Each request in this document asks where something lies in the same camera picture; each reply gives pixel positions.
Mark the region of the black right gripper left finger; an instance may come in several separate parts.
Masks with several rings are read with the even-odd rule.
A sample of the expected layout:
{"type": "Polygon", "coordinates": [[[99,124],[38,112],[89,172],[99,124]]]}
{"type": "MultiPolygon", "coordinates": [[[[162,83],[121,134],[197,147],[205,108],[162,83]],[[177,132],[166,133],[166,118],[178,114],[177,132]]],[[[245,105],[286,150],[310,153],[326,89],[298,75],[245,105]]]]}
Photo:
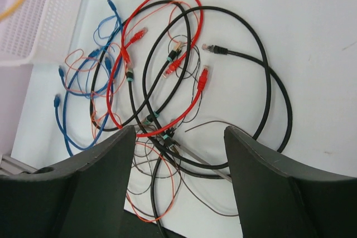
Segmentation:
{"type": "Polygon", "coordinates": [[[127,126],[33,173],[1,177],[2,237],[119,237],[136,141],[127,126]]]}

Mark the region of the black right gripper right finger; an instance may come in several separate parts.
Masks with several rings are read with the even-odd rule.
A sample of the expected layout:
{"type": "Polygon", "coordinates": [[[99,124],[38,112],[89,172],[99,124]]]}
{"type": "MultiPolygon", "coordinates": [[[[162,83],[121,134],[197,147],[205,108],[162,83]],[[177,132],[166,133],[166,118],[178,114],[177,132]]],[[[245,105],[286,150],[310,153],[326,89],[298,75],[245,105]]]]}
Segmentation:
{"type": "Polygon", "coordinates": [[[356,179],[260,144],[235,127],[224,142],[244,237],[355,237],[356,179]]]}

